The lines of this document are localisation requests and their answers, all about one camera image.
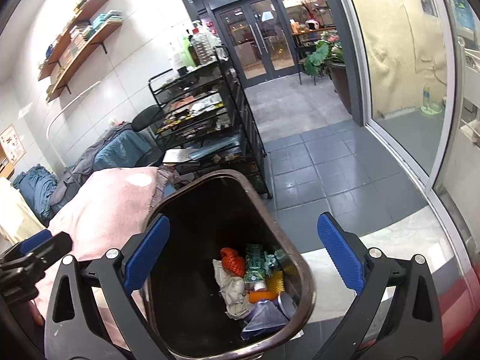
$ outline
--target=glass panel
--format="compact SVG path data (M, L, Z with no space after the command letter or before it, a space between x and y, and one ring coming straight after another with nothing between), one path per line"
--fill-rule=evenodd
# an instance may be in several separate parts
M353 3L367 51L371 116L430 174L447 89L440 19L425 13L422 0Z
M306 21L311 19L318 21L320 27L334 25L326 0L282 0L282 2L289 15L293 33L299 33L301 29L308 30L309 26Z
M447 0L462 49L463 101L455 105L454 129L434 185L474 262L480 246L480 21L467 0Z
M257 27L263 37L263 45L268 50L276 71L294 66L292 54L278 19L272 0L250 4Z
M242 8L220 14L247 79L266 74L262 54Z

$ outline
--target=shelf bracket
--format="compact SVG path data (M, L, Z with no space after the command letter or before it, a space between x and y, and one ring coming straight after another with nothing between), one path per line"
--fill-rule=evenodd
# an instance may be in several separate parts
M103 51L105 52L105 54L108 54L107 49L105 48L105 45L104 45L103 42L95 42L95 43L92 43L92 44L100 44L100 45L102 45Z

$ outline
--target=black trash bin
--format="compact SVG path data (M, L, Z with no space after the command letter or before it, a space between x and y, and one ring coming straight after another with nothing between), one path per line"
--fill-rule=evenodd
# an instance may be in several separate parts
M145 285L147 318L180 359L245 359L285 343L310 317L315 300L310 269L241 173L203 176L160 203L170 220L170 238ZM291 321L277 333L243 341L243 321L229 319L215 281L212 259L220 249L245 251L247 243L286 253L286 291L297 303Z

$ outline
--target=pink cloth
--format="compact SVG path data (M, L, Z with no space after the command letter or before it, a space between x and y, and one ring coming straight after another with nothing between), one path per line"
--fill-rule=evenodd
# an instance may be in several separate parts
M163 198L167 182L174 174L168 168L115 168L95 172L78 194L50 221L52 235L68 233L73 241L73 254L78 261L100 258L108 249L121 249L133 234L141 233L152 209ZM45 317L50 293L60 262L47 269L37 283L35 299ZM143 315L145 309L137 291L133 298ZM103 293L95 289L95 299L112 341L126 347Z

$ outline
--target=poster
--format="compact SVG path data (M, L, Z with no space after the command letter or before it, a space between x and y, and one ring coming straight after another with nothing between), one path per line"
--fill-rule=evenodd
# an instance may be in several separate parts
M15 165L20 158L25 154L25 149L15 132L14 125L11 124L8 128L0 134L0 144L3 151L12 165Z

